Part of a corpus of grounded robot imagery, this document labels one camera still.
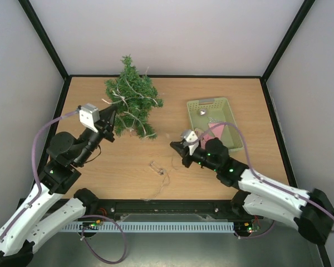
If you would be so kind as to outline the clear battery box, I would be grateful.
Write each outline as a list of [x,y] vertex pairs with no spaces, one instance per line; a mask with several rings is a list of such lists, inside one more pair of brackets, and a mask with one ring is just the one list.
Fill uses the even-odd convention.
[[159,175],[165,175],[166,173],[166,170],[159,164],[157,164],[155,161],[151,161],[149,163],[149,167]]

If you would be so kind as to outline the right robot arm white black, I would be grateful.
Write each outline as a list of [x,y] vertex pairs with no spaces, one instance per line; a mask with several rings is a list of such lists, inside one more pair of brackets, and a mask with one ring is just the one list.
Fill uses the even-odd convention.
[[281,222],[311,243],[323,245],[334,232],[334,207],[320,189],[307,191],[272,180],[248,165],[232,158],[219,139],[188,146],[186,141],[170,143],[185,167],[197,163],[216,173],[227,187],[238,190],[232,213],[239,218],[247,214]]

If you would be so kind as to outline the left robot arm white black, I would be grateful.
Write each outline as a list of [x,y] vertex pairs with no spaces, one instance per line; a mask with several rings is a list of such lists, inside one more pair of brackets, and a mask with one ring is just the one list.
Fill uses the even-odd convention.
[[78,180],[92,153],[102,140],[114,141],[117,106],[99,110],[92,104],[79,106],[67,117],[78,114],[85,130],[75,138],[59,132],[47,148],[49,162],[38,172],[35,185],[11,218],[0,228],[0,266],[27,266],[34,254],[65,225],[96,212],[98,198],[87,188],[79,189],[59,209],[48,211]]

